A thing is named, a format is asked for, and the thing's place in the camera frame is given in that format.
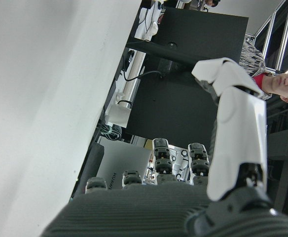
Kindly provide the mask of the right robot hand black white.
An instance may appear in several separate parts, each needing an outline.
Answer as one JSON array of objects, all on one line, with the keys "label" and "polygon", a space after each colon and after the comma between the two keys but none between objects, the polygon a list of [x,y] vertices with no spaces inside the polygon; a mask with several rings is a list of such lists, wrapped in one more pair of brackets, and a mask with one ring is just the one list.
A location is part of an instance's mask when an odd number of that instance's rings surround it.
[{"label": "right robot hand black white", "polygon": [[266,104],[263,92],[229,58],[199,61],[192,70],[218,103],[212,161],[188,148],[192,184],[171,173],[166,144],[157,140],[156,185],[125,172],[124,187],[102,179],[69,202],[44,229],[44,237],[288,237],[288,216],[266,193]]}]

